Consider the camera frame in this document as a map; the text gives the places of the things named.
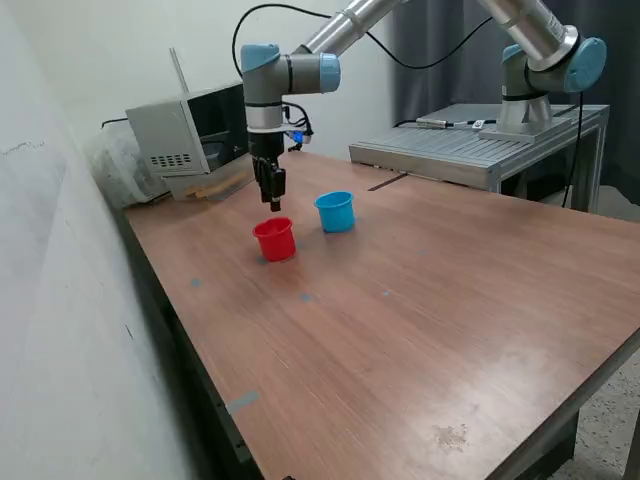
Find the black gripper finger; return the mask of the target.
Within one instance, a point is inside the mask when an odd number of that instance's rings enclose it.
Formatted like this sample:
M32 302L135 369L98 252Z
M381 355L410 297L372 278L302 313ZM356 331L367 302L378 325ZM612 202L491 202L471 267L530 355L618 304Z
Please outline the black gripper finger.
M270 209L281 210L281 198L286 191L286 171L275 169L270 172Z
M271 201L271 173L272 167L269 160L261 158L252 159L254 177L260 188L261 200Z

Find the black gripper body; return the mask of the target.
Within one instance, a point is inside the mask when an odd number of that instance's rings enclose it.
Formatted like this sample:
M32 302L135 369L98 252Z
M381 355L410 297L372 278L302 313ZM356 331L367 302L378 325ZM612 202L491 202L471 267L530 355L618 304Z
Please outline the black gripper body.
M284 153L284 135L280 131L248 133L249 153L254 158L277 159Z

